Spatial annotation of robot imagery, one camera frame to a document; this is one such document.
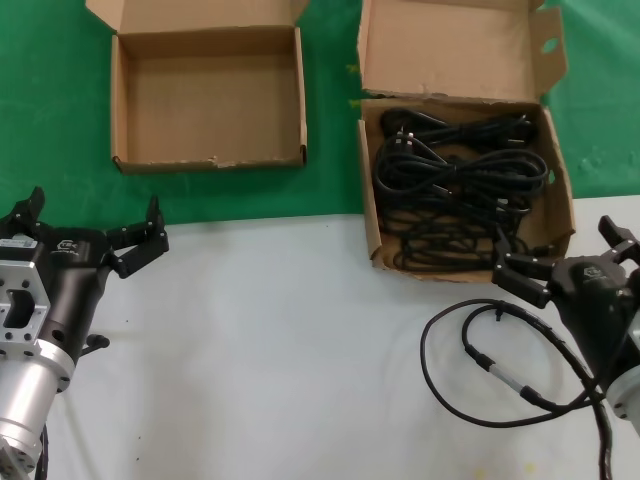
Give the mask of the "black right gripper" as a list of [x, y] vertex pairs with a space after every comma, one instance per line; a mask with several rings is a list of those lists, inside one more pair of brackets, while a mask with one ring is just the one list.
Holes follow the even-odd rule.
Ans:
[[629, 335], [639, 300], [621, 263], [640, 265], [639, 240], [602, 216], [598, 231], [609, 249], [559, 261], [513, 253], [500, 227], [494, 234], [492, 283], [536, 308], [551, 300], [601, 390], [639, 365]]

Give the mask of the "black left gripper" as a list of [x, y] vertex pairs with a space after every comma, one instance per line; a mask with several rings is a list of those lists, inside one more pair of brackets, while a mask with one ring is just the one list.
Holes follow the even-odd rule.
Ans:
[[50, 308], [39, 338], [77, 359], [89, 334], [111, 268], [127, 278], [169, 251], [159, 199], [150, 199], [144, 221], [106, 232], [40, 226], [45, 204], [41, 187], [1, 218], [1, 239], [28, 237], [46, 246], [52, 267]]

